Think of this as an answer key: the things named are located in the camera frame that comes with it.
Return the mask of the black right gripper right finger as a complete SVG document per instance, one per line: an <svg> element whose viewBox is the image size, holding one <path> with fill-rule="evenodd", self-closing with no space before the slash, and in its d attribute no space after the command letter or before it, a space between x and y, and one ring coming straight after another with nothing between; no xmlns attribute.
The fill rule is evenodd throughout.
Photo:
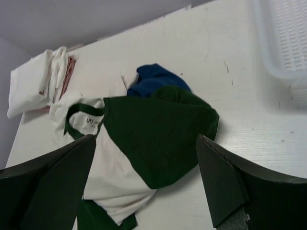
<svg viewBox="0 0 307 230"><path fill-rule="evenodd" d="M217 230L305 230L307 180L242 158L199 135L201 177Z"/></svg>

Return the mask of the green and white t-shirt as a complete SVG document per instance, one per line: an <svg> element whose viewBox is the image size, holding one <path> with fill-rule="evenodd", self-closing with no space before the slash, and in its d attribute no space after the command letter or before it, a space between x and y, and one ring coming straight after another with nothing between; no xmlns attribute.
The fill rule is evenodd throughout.
<svg viewBox="0 0 307 230"><path fill-rule="evenodd" d="M96 140L77 214L80 230L135 228L135 212L157 189L198 165L197 136L214 140L219 123L215 109L176 86L149 97L86 98L69 92L51 106L49 115L59 145L87 134Z"/></svg>

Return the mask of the blue t-shirt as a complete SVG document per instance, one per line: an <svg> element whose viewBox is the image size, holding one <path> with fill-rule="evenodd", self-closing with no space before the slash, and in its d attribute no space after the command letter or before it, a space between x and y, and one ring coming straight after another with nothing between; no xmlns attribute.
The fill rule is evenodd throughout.
<svg viewBox="0 0 307 230"><path fill-rule="evenodd" d="M140 66L136 73L137 81L128 88L128 96L150 97L152 93L166 86L177 86L191 92L183 79L159 64Z"/></svg>

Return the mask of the white plastic basket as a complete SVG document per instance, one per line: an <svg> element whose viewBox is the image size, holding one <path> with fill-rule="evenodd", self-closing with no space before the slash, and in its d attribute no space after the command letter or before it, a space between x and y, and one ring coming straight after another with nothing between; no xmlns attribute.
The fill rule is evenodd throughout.
<svg viewBox="0 0 307 230"><path fill-rule="evenodd" d="M268 74L287 89L290 101L307 107L307 2L253 0L261 59Z"/></svg>

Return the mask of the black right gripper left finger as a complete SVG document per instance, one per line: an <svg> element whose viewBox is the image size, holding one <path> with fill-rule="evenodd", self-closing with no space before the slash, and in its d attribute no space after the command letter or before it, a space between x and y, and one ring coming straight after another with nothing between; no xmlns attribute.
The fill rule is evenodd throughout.
<svg viewBox="0 0 307 230"><path fill-rule="evenodd" d="M94 158L86 135L0 171L2 230L71 230Z"/></svg>

